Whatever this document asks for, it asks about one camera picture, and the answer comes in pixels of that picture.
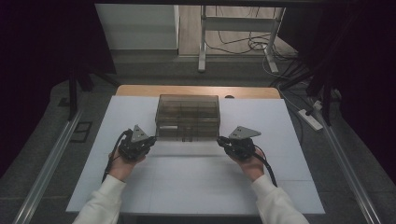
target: white power strip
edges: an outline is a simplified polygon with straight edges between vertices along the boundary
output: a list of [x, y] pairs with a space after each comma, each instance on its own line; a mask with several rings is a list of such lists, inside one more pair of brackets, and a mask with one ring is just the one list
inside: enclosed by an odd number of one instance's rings
[[302, 109], [298, 112], [300, 114], [300, 116], [309, 124], [309, 126], [311, 126], [315, 131], [319, 131], [321, 129], [323, 129], [323, 126], [321, 126], [321, 124], [314, 119], [314, 117], [312, 116], [307, 116], [306, 110]]

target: white tabletop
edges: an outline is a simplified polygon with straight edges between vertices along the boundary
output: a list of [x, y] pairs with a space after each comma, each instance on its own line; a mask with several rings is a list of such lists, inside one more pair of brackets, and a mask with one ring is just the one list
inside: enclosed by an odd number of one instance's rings
[[[135, 124], [155, 134], [158, 97], [113, 96], [66, 209], [79, 212], [99, 189], [107, 155]], [[253, 142], [266, 154], [277, 184], [304, 214], [323, 214], [315, 184], [283, 100], [220, 99], [220, 135], [236, 126], [262, 133]], [[213, 142], [157, 141], [136, 165], [122, 194], [121, 212], [133, 215], [258, 215], [256, 196], [239, 166]]]

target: forearm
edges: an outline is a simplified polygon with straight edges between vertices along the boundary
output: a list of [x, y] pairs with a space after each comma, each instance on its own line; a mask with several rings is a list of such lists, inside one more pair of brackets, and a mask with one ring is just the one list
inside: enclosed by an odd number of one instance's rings
[[255, 180], [252, 187], [257, 194], [256, 204], [262, 223], [308, 223], [303, 214], [294, 208], [289, 195], [275, 187], [268, 176], [263, 175]]
[[125, 183], [108, 175], [99, 190], [94, 191], [74, 223], [117, 223]]

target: smoky plastic container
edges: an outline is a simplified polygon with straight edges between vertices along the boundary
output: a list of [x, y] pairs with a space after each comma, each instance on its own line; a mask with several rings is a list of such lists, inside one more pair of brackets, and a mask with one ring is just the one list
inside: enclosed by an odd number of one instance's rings
[[161, 95], [158, 102], [158, 140], [195, 142], [219, 136], [217, 95]]

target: gray carpet floor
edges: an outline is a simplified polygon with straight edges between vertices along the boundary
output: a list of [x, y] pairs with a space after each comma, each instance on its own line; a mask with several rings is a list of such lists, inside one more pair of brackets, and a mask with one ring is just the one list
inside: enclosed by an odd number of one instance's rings
[[[275, 77], [262, 69], [260, 58], [208, 58], [206, 72], [197, 72], [196, 58], [169, 55], [139, 55], [115, 52], [117, 74], [122, 84], [208, 85], [266, 87]], [[279, 62], [284, 71], [289, 62]], [[92, 76], [94, 90], [88, 93], [88, 103], [80, 119], [81, 125], [91, 124], [87, 136], [74, 133], [47, 190], [33, 215], [31, 223], [72, 223], [76, 214], [65, 208], [88, 158], [107, 105], [116, 89]], [[299, 84], [284, 94], [300, 108], [304, 102], [305, 85]], [[55, 86], [42, 120], [32, 133], [21, 154], [0, 180], [0, 223], [11, 223], [17, 215], [29, 189], [56, 142], [68, 116], [68, 107], [61, 101], [68, 98], [68, 83]], [[325, 215], [306, 215], [310, 223], [366, 223], [361, 209], [329, 147], [324, 132], [313, 131], [290, 112], [295, 131], [326, 211]], [[396, 188], [370, 150], [342, 119], [338, 102], [332, 103], [331, 121], [357, 175], [368, 191], [383, 223], [396, 223]], [[261, 223], [258, 217], [139, 217], [137, 223]]]

